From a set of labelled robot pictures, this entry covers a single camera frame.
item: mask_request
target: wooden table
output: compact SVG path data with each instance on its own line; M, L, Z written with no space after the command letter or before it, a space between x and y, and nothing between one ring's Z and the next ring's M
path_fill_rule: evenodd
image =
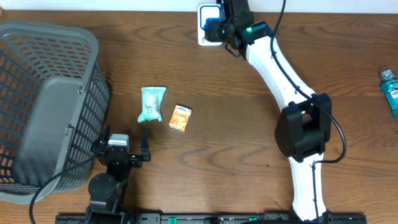
M256 13L275 24L278 14ZM149 130L152 161L132 171L126 206L164 213L255 213L288 210L287 159L274 139L279 110L255 69L221 47L197 43L192 12L5 11L1 20L86 28L99 40L98 60L111 85L105 124L128 134L138 152ZM332 212L363 212L368 223L395 223L398 212L397 121L380 91L379 70L398 70L398 16L286 14L278 40L286 58L317 93L328 93L348 140L346 158L322 171ZM141 87L166 86L164 121L137 123ZM176 104L193 109L187 131L168 126ZM341 151L332 129L325 157ZM104 172L95 162L90 178ZM84 213L87 185L35 205L37 223ZM0 223L28 223L28 205L0 203Z

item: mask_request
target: plastic wrapper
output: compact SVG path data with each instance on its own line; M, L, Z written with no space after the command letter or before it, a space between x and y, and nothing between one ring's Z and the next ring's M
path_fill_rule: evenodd
M166 87L142 87L142 113L138 116L138 122L162 121L160 104L162 103Z

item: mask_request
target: small box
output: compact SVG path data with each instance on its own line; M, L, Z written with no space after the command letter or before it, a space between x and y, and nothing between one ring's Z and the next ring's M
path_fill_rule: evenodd
M190 108L180 105L175 106L169 126L180 131L185 131L191 114L192 110Z

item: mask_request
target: mouthwash bottle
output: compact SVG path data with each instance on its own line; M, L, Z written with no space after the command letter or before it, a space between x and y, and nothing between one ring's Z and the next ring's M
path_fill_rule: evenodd
M392 115L398 119L398 80L396 73L391 68L383 68L380 72L382 81L381 91L387 97L392 109Z

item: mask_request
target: laundry basket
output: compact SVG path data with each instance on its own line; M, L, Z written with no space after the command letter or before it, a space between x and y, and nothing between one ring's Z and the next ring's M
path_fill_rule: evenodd
M53 175L92 156L109 90L84 29L0 23L0 200L30 203ZM37 200L81 187L90 164L62 175Z

